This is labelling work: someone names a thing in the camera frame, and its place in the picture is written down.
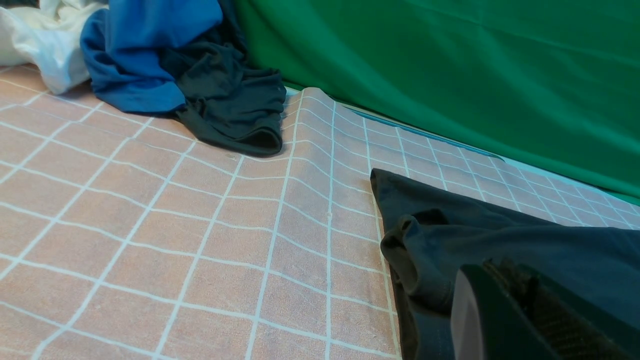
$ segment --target green fabric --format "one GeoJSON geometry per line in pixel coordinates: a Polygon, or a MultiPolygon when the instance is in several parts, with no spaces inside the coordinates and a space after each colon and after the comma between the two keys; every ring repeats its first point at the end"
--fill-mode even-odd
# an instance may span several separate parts
{"type": "Polygon", "coordinates": [[[254,65],[640,199],[637,0],[236,0],[254,65]]]}

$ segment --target dark garment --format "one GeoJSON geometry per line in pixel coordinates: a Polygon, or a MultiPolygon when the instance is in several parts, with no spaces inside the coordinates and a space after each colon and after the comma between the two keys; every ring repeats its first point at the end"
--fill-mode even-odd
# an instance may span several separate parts
{"type": "Polygon", "coordinates": [[[219,24],[215,0],[110,0],[91,14],[80,35],[98,99],[131,113],[166,113],[184,106],[158,49],[180,47],[219,24]]]}
{"type": "Polygon", "coordinates": [[[450,360],[449,315],[461,265],[505,257],[531,266],[640,329],[640,231],[565,227],[371,172],[383,218],[405,359],[450,360]]]}
{"type": "Polygon", "coordinates": [[[220,0],[223,22],[192,43],[160,53],[160,65],[187,99],[175,116],[199,140],[256,156],[282,149],[286,90],[279,71],[247,66],[244,35],[232,0],[220,0]]]}
{"type": "Polygon", "coordinates": [[[458,360],[632,360],[640,331],[528,266],[463,265],[451,333],[458,360]]]}
{"type": "Polygon", "coordinates": [[[0,8],[13,8],[16,6],[38,7],[38,0],[0,0],[0,8]]]}

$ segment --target clothing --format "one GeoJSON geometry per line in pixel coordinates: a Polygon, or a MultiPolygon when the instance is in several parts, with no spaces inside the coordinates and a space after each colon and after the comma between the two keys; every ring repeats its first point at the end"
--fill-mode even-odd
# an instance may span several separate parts
{"type": "Polygon", "coordinates": [[[3,8],[13,6],[30,6],[32,8],[37,8],[38,0],[0,0],[0,6],[3,8]]]}
{"type": "Polygon", "coordinates": [[[106,0],[40,0],[40,7],[0,8],[0,65],[33,63],[54,94],[89,78],[80,52],[87,18],[106,0]]]}
{"type": "Polygon", "coordinates": [[[509,257],[640,329],[640,231],[565,227],[374,169],[405,359],[453,359],[449,315],[464,264],[509,257]]]}
{"type": "Polygon", "coordinates": [[[233,1],[219,3],[219,26],[180,49],[160,52],[160,65],[187,100],[174,116],[205,143],[256,156],[277,154],[286,95],[282,77],[274,69],[247,66],[233,1]]]}
{"type": "Polygon", "coordinates": [[[508,259],[463,265],[451,309],[456,360],[640,358],[640,331],[508,259]]]}
{"type": "Polygon", "coordinates": [[[157,52],[180,47],[217,25],[215,0],[111,0],[81,34],[96,97],[124,112],[166,113],[184,105],[157,52]]]}

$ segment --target white grid line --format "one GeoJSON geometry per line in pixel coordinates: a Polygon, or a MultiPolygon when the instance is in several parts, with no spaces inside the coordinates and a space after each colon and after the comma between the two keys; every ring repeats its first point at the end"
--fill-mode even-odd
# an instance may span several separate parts
{"type": "MultiPolygon", "coordinates": [[[[462,155],[462,158],[464,159],[465,164],[467,164],[467,168],[468,168],[469,170],[471,170],[471,167],[469,166],[469,162],[467,161],[467,158],[466,158],[466,157],[464,156],[464,154],[462,153],[462,150],[461,150],[459,147],[458,147],[458,150],[460,151],[460,155],[462,155]]],[[[486,202],[486,199],[485,199],[484,194],[483,194],[483,190],[482,190],[482,188],[480,187],[480,183],[478,183],[478,179],[476,178],[476,174],[475,174],[475,173],[473,173],[473,172],[471,172],[471,176],[473,177],[474,182],[476,183],[476,188],[477,188],[478,192],[480,193],[480,197],[482,197],[482,201],[485,201],[485,202],[486,202]]]]}
{"type": "MultiPolygon", "coordinates": [[[[298,103],[298,111],[296,112],[296,120],[295,126],[293,127],[293,136],[292,141],[293,145],[291,145],[291,150],[289,153],[289,161],[287,162],[287,170],[285,173],[284,184],[282,185],[282,191],[280,194],[280,203],[278,204],[278,211],[276,213],[276,221],[273,228],[273,235],[271,237],[271,243],[269,244],[269,252],[267,253],[267,263],[266,263],[266,271],[262,276],[262,283],[260,285],[260,293],[258,295],[258,304],[255,307],[255,317],[256,319],[260,318],[260,312],[262,311],[262,303],[264,301],[264,293],[267,289],[267,280],[269,278],[269,270],[271,269],[271,260],[273,259],[273,249],[275,248],[276,237],[278,233],[278,226],[280,225],[280,216],[282,215],[282,208],[284,207],[284,198],[287,194],[287,182],[289,180],[289,175],[291,174],[291,164],[293,162],[293,154],[296,149],[296,135],[298,133],[298,119],[300,117],[300,109],[302,108],[302,101],[298,103]]],[[[244,355],[245,360],[251,360],[252,352],[253,352],[253,344],[255,343],[255,335],[258,329],[258,321],[253,321],[253,325],[251,328],[251,333],[249,335],[249,344],[246,349],[246,354],[244,355]]]]}
{"type": "MultiPolygon", "coordinates": [[[[149,123],[151,123],[151,121],[153,120],[153,118],[149,118],[149,120],[147,121],[147,123],[145,125],[148,125],[149,123]]],[[[132,138],[136,138],[139,134],[142,133],[142,131],[146,128],[146,126],[141,127],[136,134],[132,137],[132,138]]],[[[114,158],[116,156],[116,154],[118,154],[118,152],[120,151],[120,149],[122,147],[124,147],[124,145],[127,143],[128,139],[126,139],[125,141],[123,141],[118,148],[113,151],[113,154],[111,154],[110,158],[114,158]]],[[[178,168],[180,167],[180,164],[182,163],[182,160],[184,160],[184,157],[180,157],[180,159],[178,161],[176,161],[176,164],[174,164],[172,171],[170,172],[170,175],[168,176],[168,180],[171,179],[173,177],[173,175],[176,173],[176,171],[178,170],[178,168]]],[[[95,174],[94,176],[89,180],[89,182],[87,183],[87,185],[91,184],[95,178],[97,178],[99,176],[99,174],[102,172],[102,170],[104,170],[107,165],[109,164],[109,160],[107,160],[107,162],[105,162],[103,164],[103,167],[100,168],[95,174]]],[[[111,269],[113,268],[113,265],[116,263],[116,261],[118,261],[118,258],[120,257],[120,255],[122,254],[122,252],[124,251],[124,249],[127,246],[127,243],[129,243],[131,241],[131,238],[134,236],[134,234],[136,233],[136,231],[138,230],[138,228],[140,227],[140,225],[142,224],[142,221],[144,221],[144,219],[147,217],[147,214],[149,213],[150,209],[153,208],[153,205],[156,203],[156,201],[158,200],[158,198],[160,198],[160,195],[162,194],[162,192],[164,191],[164,188],[166,188],[168,184],[168,181],[165,181],[162,186],[158,189],[158,191],[156,191],[156,194],[154,195],[154,198],[151,200],[151,202],[149,203],[149,205],[145,208],[144,212],[142,213],[142,215],[140,215],[140,217],[138,218],[138,221],[136,222],[136,224],[133,226],[133,228],[131,229],[131,231],[129,232],[129,234],[127,235],[127,238],[125,239],[125,241],[122,242],[121,246],[118,248],[118,250],[116,251],[116,253],[113,255],[113,257],[111,258],[111,261],[109,262],[109,264],[107,265],[107,267],[102,271],[102,274],[100,275],[98,281],[93,285],[93,288],[89,291],[89,294],[87,294],[86,298],[84,299],[83,303],[80,305],[80,307],[78,308],[78,310],[76,311],[76,313],[74,313],[73,317],[65,324],[64,327],[60,328],[58,331],[54,332],[51,336],[49,336],[46,340],[44,340],[43,342],[40,343],[40,345],[38,346],[38,348],[36,349],[36,351],[33,353],[33,357],[32,359],[38,359],[40,357],[40,355],[42,354],[42,351],[47,347],[48,344],[50,344],[52,341],[54,341],[58,336],[60,336],[63,332],[65,332],[66,330],[69,330],[75,323],[76,321],[80,318],[80,316],[82,315],[82,313],[84,313],[84,310],[86,309],[86,307],[88,306],[89,302],[91,301],[91,299],[93,298],[93,296],[95,295],[95,293],[98,291],[98,288],[100,287],[100,285],[104,282],[105,278],[107,277],[107,275],[109,274],[109,272],[111,271],[111,269]]]]}
{"type": "MultiPolygon", "coordinates": [[[[335,141],[333,139],[333,132],[335,131],[335,106],[336,102],[333,102],[333,111],[331,116],[331,168],[330,168],[330,176],[329,176],[329,199],[327,206],[327,230],[326,230],[326,337],[331,338],[331,292],[332,292],[332,282],[331,282],[331,266],[332,266],[332,257],[331,257],[331,222],[333,218],[333,162],[334,154],[335,154],[335,141]]],[[[326,342],[326,346],[324,348],[324,360],[330,360],[330,352],[331,352],[331,343],[329,341],[326,342]]]]}
{"type": "Polygon", "coordinates": [[[234,172],[234,176],[231,178],[231,180],[229,181],[229,184],[227,185],[227,190],[225,191],[225,195],[223,196],[222,200],[220,200],[220,203],[218,204],[218,208],[216,208],[216,211],[214,212],[213,216],[211,217],[211,221],[209,222],[209,226],[207,227],[207,230],[206,230],[204,236],[202,237],[202,241],[200,242],[200,246],[198,248],[198,252],[196,253],[196,256],[193,258],[193,262],[191,262],[191,266],[189,267],[189,272],[187,273],[187,276],[185,277],[184,282],[182,283],[182,289],[180,290],[180,295],[178,296],[178,301],[177,301],[176,305],[173,307],[173,311],[171,313],[171,317],[169,317],[169,321],[167,321],[166,326],[165,326],[164,331],[163,331],[163,334],[162,334],[162,337],[160,338],[160,341],[158,342],[158,345],[156,347],[156,352],[154,354],[154,360],[157,359],[158,355],[160,355],[160,353],[162,352],[162,349],[164,348],[164,344],[166,343],[166,340],[169,337],[169,332],[171,331],[171,328],[173,327],[173,323],[175,322],[175,319],[178,316],[178,310],[180,309],[180,305],[184,301],[184,296],[186,295],[187,289],[189,288],[189,284],[191,282],[191,279],[193,278],[193,273],[195,272],[196,267],[198,266],[198,260],[200,259],[200,257],[202,257],[202,252],[204,251],[204,248],[207,245],[207,240],[209,239],[209,235],[211,234],[211,230],[213,229],[213,225],[215,224],[215,221],[218,219],[218,215],[220,214],[220,211],[222,210],[222,207],[223,207],[223,205],[225,203],[225,199],[226,199],[227,195],[231,191],[231,187],[233,187],[233,185],[234,185],[234,181],[236,180],[236,175],[240,171],[240,168],[242,167],[243,161],[244,161],[244,156],[241,156],[240,157],[240,161],[238,161],[238,164],[236,165],[236,171],[234,172]]]}
{"type": "MultiPolygon", "coordinates": [[[[7,173],[7,175],[0,181],[0,184],[5,182],[11,175],[13,175],[14,173],[16,173],[18,170],[20,170],[31,158],[35,157],[36,154],[38,152],[40,152],[40,150],[42,150],[45,146],[45,143],[47,143],[47,141],[43,142],[43,145],[39,146],[38,148],[36,148],[24,161],[22,161],[20,163],[20,165],[18,165],[17,167],[15,167],[14,169],[12,169],[11,171],[9,171],[9,173],[7,173]]],[[[119,151],[119,149],[116,149],[112,154],[111,157],[115,156],[115,154],[117,153],[117,151],[119,151]]],[[[60,218],[62,217],[62,215],[64,215],[64,213],[67,212],[67,210],[69,208],[71,208],[71,206],[76,202],[76,200],[78,198],[80,198],[80,196],[84,193],[84,191],[87,189],[87,187],[95,180],[95,178],[98,177],[98,175],[107,167],[107,165],[109,164],[109,161],[105,161],[102,166],[98,169],[98,171],[84,184],[84,186],[82,188],[79,189],[79,191],[71,198],[71,200],[65,205],[64,208],[62,208],[62,210],[60,210],[60,212],[56,215],[56,217],[54,218],[54,220],[60,220],[60,218]]],[[[20,253],[19,259],[24,259],[24,256],[26,256],[26,254],[29,253],[29,251],[31,251],[31,249],[33,249],[33,247],[38,243],[38,241],[40,241],[40,239],[42,239],[44,237],[44,235],[47,233],[47,231],[49,231],[49,229],[54,225],[54,221],[49,222],[43,229],[42,231],[40,231],[40,233],[36,236],[36,238],[31,241],[29,243],[29,245],[27,245],[26,248],[24,248],[22,250],[22,252],[20,253]]],[[[16,266],[16,262],[13,262],[11,265],[7,266],[7,268],[2,271],[0,273],[0,281],[2,279],[4,279],[4,277],[9,274],[9,272],[11,270],[13,270],[13,268],[15,268],[16,266]]]]}
{"type": "MultiPolygon", "coordinates": [[[[29,317],[32,317],[34,319],[40,320],[41,322],[48,323],[49,325],[53,325],[53,326],[58,327],[58,328],[64,326],[61,323],[58,323],[58,322],[55,322],[53,320],[47,319],[47,318],[45,318],[43,316],[34,314],[34,313],[30,312],[30,311],[26,311],[26,310],[24,310],[24,309],[22,309],[20,307],[13,306],[13,305],[8,304],[8,303],[6,303],[4,301],[0,301],[0,305],[5,306],[5,307],[7,307],[7,308],[9,308],[11,310],[14,310],[14,311],[18,312],[18,313],[21,313],[21,314],[27,315],[29,317]]],[[[128,345],[128,344],[125,344],[125,343],[121,343],[119,341],[113,341],[111,339],[103,338],[102,336],[97,336],[97,335],[94,335],[94,334],[90,334],[89,332],[80,331],[80,330],[77,330],[77,329],[69,329],[68,331],[69,332],[73,332],[73,333],[78,334],[78,335],[86,336],[87,338],[91,338],[91,339],[94,339],[94,340],[97,340],[97,341],[100,341],[100,342],[103,342],[103,343],[107,343],[107,344],[110,344],[110,345],[116,345],[118,347],[125,348],[127,350],[136,352],[138,354],[148,355],[148,356],[153,355],[153,353],[151,351],[143,350],[141,348],[132,347],[131,345],[128,345]]],[[[174,359],[173,357],[163,356],[162,360],[176,360],[176,359],[174,359]]]]}
{"type": "Polygon", "coordinates": [[[404,154],[404,145],[402,144],[402,138],[400,137],[400,130],[399,130],[398,127],[396,127],[396,134],[397,134],[398,142],[400,143],[400,151],[402,152],[402,160],[404,162],[404,176],[409,177],[409,166],[406,164],[406,156],[404,154]]]}
{"type": "MultiPolygon", "coordinates": [[[[369,156],[369,139],[367,138],[367,121],[362,118],[362,125],[364,127],[364,136],[365,136],[365,140],[367,142],[367,166],[369,167],[369,171],[372,170],[371,168],[371,157],[369,156]]],[[[371,201],[373,201],[373,208],[376,212],[376,217],[378,216],[378,204],[376,202],[376,197],[373,194],[373,189],[371,191],[371,201]]],[[[382,240],[382,232],[380,229],[380,221],[378,219],[376,219],[376,231],[378,232],[378,238],[380,239],[380,241],[382,240]]],[[[382,254],[382,251],[380,251],[380,263],[382,264],[382,267],[385,267],[385,257],[382,254]]],[[[400,360],[401,355],[400,355],[400,345],[398,342],[398,334],[396,333],[396,322],[394,321],[394,316],[393,316],[393,310],[392,310],[392,306],[391,306],[391,290],[389,288],[389,277],[386,276],[386,272],[385,272],[385,293],[387,295],[387,309],[389,310],[389,324],[391,326],[391,336],[393,338],[393,342],[394,342],[394,350],[396,351],[396,359],[400,360]]]]}

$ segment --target black fabric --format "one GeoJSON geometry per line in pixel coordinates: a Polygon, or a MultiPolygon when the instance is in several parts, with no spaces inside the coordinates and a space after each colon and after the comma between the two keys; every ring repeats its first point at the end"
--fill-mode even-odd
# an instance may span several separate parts
{"type": "Polygon", "coordinates": [[[256,156],[282,149],[280,72],[247,66],[247,48],[232,0],[219,0],[222,24],[179,49],[160,51],[187,105],[173,115],[199,140],[256,156]]]}
{"type": "Polygon", "coordinates": [[[525,354],[528,359],[580,360],[640,356],[638,329],[529,266],[486,261],[482,266],[463,265],[460,271],[474,289],[487,359],[523,359],[525,354]],[[483,278],[482,272],[489,276],[483,278]],[[491,282],[497,291],[487,291],[491,282]],[[509,310],[517,313],[505,321],[509,310]],[[528,344],[523,338],[529,338],[528,344]],[[536,347],[547,354],[533,355],[536,347]]]}
{"type": "Polygon", "coordinates": [[[38,7],[38,0],[0,0],[0,7],[13,8],[14,6],[38,7]]]}
{"type": "Polygon", "coordinates": [[[640,232],[565,227],[374,169],[405,359],[454,358],[448,319],[456,272],[505,257],[531,266],[640,328],[640,232]]]}

